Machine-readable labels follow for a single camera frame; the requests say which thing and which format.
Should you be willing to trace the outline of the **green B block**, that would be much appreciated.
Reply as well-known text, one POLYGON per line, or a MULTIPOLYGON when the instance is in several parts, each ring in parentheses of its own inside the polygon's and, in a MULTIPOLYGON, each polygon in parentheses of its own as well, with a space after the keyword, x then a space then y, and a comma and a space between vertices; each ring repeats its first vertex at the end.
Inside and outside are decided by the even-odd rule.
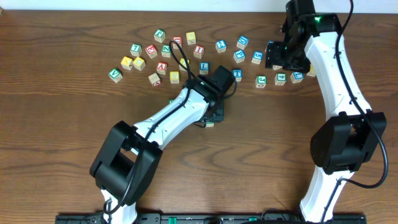
POLYGON ((212 123, 212 122, 206 122, 205 123, 205 127, 206 128, 213 127, 213 126, 214 126, 214 123, 212 123))

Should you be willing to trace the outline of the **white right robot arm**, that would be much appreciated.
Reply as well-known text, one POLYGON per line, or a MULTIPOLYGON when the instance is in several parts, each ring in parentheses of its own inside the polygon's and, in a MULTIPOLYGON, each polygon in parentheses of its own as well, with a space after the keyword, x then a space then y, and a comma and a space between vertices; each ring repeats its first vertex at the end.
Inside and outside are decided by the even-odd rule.
POLYGON ((315 170, 300 213, 306 222, 324 223, 332 220, 353 174, 376 148, 385 149, 387 121, 384 113, 372 110, 356 83, 345 50, 346 24, 334 13, 317 13, 312 0, 291 0, 285 9, 284 40, 267 44, 265 66, 316 73, 326 121, 310 141, 315 170))

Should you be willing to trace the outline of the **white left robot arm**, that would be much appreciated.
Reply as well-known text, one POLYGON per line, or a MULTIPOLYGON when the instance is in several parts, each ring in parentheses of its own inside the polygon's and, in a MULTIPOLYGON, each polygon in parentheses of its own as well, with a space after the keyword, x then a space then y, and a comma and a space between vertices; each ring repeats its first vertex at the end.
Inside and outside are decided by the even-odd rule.
POLYGON ((104 197, 102 223, 134 223, 136 202, 150 186, 166 145, 187 126, 213 114, 236 79, 219 66, 187 80, 176 99, 133 126, 115 124, 90 167, 104 197))

